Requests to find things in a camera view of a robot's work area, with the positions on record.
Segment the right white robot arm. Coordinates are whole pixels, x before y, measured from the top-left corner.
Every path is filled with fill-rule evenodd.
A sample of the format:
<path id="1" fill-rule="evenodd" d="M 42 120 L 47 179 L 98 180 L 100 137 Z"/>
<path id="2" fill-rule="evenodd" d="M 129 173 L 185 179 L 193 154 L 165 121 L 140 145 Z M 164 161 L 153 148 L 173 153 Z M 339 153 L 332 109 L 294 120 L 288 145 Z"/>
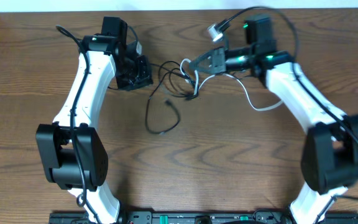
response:
<path id="1" fill-rule="evenodd" d="M 247 46 L 218 47 L 189 63 L 209 77 L 250 72 L 275 94 L 303 128 L 301 158 L 305 180 L 297 198 L 277 223 L 322 223 L 339 198 L 347 198 L 358 181 L 358 114 L 349 116 L 333 105 L 306 77 L 295 54 L 277 49 L 271 18 L 258 14 L 245 19 Z"/>

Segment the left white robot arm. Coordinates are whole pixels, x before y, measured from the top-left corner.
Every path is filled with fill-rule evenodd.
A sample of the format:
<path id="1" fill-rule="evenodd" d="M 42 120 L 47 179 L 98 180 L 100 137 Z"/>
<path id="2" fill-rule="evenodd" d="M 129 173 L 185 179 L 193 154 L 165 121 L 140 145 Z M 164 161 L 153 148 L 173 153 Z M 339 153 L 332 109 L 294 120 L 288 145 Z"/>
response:
<path id="1" fill-rule="evenodd" d="M 97 133 L 99 115 L 112 80 L 124 91 L 153 83 L 149 60 L 138 40 L 127 43 L 130 26 L 119 17 L 104 17 L 99 33 L 81 39 L 56 28 L 74 40 L 79 59 L 61 110 L 36 130 L 46 179 L 74 195 L 91 223 L 125 223 L 127 215 L 106 182 L 108 154 Z"/>

